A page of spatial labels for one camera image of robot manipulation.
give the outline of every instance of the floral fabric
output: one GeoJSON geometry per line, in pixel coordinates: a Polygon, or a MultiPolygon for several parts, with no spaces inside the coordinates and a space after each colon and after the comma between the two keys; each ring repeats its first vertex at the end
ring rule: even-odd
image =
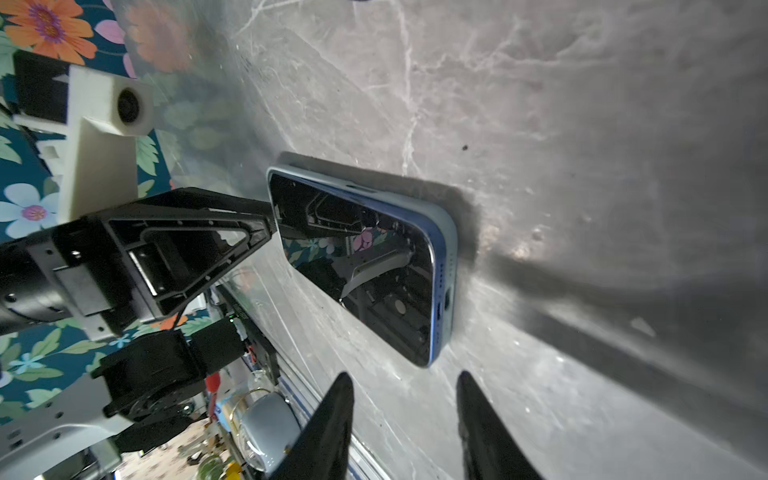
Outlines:
{"type": "MultiPolygon", "coordinates": [[[[0,77],[13,75],[12,55],[20,48],[136,76],[124,46],[126,32],[115,21],[108,0],[103,4],[101,0],[0,0],[0,15],[0,77]]],[[[142,32],[137,31],[139,38],[143,38],[142,32]]],[[[153,58],[166,61],[165,55],[159,52],[153,58]]],[[[170,190],[158,135],[163,132],[153,131],[137,139],[140,197],[170,190]]],[[[39,134],[38,138],[56,136],[39,134]]],[[[18,125],[0,114],[0,242],[54,226],[57,210],[58,185],[41,166],[18,125]]],[[[189,335],[212,320],[202,311],[182,317],[180,323],[180,329],[189,335]]],[[[73,319],[0,336],[0,424],[46,402],[137,337],[172,325],[173,319],[134,325],[120,338],[106,342],[90,341],[73,319]]]]}

